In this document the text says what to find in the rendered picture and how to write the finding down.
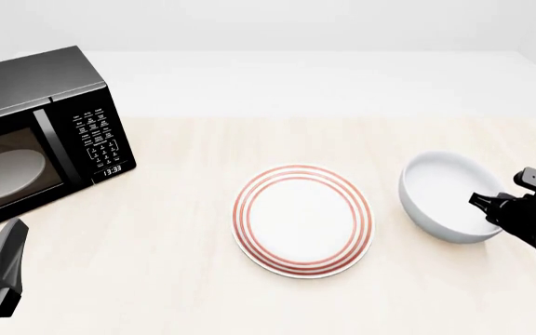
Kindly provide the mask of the white bowl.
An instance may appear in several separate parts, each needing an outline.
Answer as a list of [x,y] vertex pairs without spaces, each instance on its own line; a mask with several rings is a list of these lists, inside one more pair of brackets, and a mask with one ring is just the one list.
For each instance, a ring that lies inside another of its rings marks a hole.
[[400,203],[423,231],[453,244],[484,242],[503,229],[469,203],[474,193],[504,192],[501,181],[471,158],[448,151],[415,155],[399,177]]

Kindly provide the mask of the white microwave turntable plate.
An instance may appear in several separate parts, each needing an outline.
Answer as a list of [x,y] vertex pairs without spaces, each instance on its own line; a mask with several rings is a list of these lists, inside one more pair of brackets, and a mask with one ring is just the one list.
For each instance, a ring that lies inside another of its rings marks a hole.
[[12,150],[0,154],[0,198],[26,189],[40,175],[46,159],[34,150]]

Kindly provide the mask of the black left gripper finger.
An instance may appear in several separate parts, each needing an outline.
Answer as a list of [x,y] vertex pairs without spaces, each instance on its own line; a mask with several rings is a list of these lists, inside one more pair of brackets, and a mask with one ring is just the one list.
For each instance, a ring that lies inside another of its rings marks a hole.
[[19,218],[0,232],[0,288],[22,290],[21,262],[29,228]]

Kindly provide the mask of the white plate with red rings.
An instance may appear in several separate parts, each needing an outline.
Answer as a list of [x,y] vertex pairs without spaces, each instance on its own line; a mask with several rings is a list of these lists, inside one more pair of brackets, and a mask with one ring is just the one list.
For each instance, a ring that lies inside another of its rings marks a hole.
[[316,279],[357,264],[375,227],[372,207],[353,183],[323,167],[293,164],[267,169],[243,186],[231,229],[264,270]]

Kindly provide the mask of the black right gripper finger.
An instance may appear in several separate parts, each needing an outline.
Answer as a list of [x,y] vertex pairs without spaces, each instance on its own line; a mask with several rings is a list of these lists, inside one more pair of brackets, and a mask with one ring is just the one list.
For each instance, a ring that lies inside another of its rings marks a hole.
[[503,197],[502,193],[499,193],[496,196],[472,193],[468,200],[468,203],[479,208],[485,214],[496,214],[505,202],[506,197]]

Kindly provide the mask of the black microwave oven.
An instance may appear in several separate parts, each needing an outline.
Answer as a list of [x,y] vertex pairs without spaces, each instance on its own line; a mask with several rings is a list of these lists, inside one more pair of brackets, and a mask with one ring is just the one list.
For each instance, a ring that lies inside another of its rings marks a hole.
[[46,159],[26,189],[0,198],[0,223],[137,166],[107,83],[79,47],[0,61],[0,154]]

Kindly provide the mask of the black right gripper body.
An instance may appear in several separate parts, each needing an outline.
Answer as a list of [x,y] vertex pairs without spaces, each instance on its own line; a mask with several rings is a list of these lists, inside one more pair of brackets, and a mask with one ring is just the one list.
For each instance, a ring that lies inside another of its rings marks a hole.
[[486,220],[528,245],[536,245],[536,197],[498,194],[489,201]]

